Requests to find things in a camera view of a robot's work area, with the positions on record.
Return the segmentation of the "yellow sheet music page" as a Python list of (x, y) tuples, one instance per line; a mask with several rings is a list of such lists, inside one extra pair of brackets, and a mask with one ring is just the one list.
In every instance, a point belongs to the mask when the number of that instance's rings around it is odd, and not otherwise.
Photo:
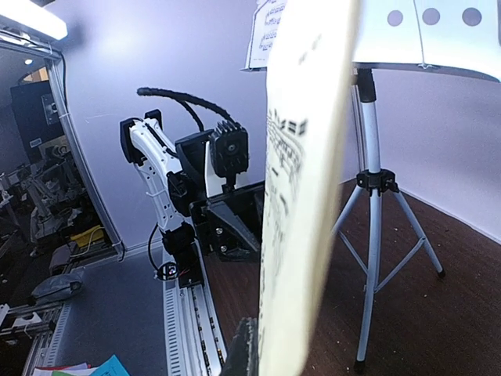
[(289, 1), (267, 66), (258, 372), (299, 375), (339, 207), (357, 1)]

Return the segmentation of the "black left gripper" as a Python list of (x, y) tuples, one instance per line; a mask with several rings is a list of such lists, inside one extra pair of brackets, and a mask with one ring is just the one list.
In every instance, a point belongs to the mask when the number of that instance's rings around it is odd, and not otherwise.
[(189, 206), (201, 251), (223, 262), (257, 262), (261, 256), (265, 183), (222, 193)]

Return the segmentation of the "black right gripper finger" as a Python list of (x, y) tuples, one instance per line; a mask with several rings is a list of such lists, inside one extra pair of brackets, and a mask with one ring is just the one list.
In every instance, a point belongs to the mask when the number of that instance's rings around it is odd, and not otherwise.
[(227, 350), (221, 376), (258, 376), (258, 319), (243, 318)]

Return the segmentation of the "white folding music stand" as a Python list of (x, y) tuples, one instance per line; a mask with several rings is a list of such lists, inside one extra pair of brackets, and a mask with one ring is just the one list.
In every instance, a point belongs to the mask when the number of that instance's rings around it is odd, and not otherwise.
[(497, 1), (357, 1), (359, 25), (351, 79), (333, 239), (359, 194), (369, 194), (369, 254), (365, 301), (355, 369), (365, 365), (374, 295), (386, 284), (379, 276), (381, 205), (391, 191), (439, 275), (444, 274), (427, 236), (400, 192), (392, 172), (380, 166), (373, 71), (416, 70), (500, 79), (500, 4)]

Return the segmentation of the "purple sheet music page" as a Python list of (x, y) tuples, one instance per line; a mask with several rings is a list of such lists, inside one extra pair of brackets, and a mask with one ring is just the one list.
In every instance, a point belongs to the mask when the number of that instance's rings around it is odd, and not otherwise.
[(276, 39), (287, 0), (257, 1), (252, 17), (250, 41), (244, 70), (263, 70), (268, 66), (269, 53)]

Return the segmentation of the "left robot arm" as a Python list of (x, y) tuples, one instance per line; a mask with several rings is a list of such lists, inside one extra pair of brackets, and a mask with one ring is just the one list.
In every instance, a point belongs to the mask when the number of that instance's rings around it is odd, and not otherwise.
[(152, 264), (157, 278), (194, 275), (201, 270), (200, 256), (210, 253), (223, 262), (257, 262), (265, 190), (262, 182), (243, 180), (250, 164), (247, 130), (227, 110), (198, 96), (151, 87), (137, 93), (173, 100), (197, 126), (172, 141), (158, 109), (120, 123), (124, 157), (155, 208), (152, 233), (160, 234), (173, 258)]

